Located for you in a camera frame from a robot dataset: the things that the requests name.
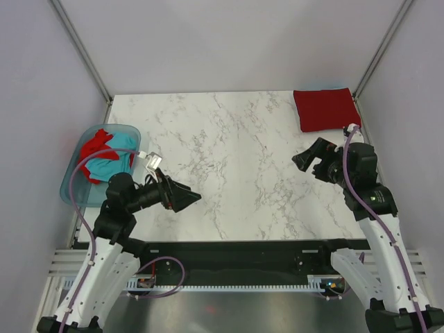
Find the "bright red t shirt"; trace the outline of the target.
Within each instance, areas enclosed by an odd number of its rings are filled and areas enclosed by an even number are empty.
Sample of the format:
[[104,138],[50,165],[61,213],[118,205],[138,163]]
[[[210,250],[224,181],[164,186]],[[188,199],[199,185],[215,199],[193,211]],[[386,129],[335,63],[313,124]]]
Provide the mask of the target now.
[[[108,142],[115,137],[115,134],[108,133],[104,129],[98,130],[94,137],[81,147],[78,161],[81,162],[93,153],[111,148]],[[119,160],[119,154],[115,151],[101,153],[82,165],[80,170],[90,183],[98,185],[101,182],[107,182],[112,172],[116,172]]]

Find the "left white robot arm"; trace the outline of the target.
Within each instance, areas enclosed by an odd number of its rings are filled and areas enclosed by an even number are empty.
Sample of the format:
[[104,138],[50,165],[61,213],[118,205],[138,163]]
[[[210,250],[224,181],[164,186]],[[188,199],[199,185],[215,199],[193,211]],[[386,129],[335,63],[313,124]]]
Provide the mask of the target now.
[[130,238],[134,214],[161,204],[180,212],[201,199],[190,187],[155,170],[157,180],[136,185],[128,173],[111,177],[94,223],[83,264],[67,296],[52,316],[40,319],[38,332],[102,332],[110,310],[129,279],[152,265],[148,243]]

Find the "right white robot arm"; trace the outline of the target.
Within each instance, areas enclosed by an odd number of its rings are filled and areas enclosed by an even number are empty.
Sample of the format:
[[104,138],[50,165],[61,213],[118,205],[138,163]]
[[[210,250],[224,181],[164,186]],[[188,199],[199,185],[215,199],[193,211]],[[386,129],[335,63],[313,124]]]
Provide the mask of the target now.
[[437,332],[443,310],[433,307],[415,276],[400,232],[391,191],[377,181],[377,155],[362,142],[337,146],[318,138],[292,157],[297,168],[313,169],[314,177],[338,185],[345,204],[363,231],[375,261],[373,275],[349,248],[318,255],[319,268],[337,271],[365,308],[369,332]]

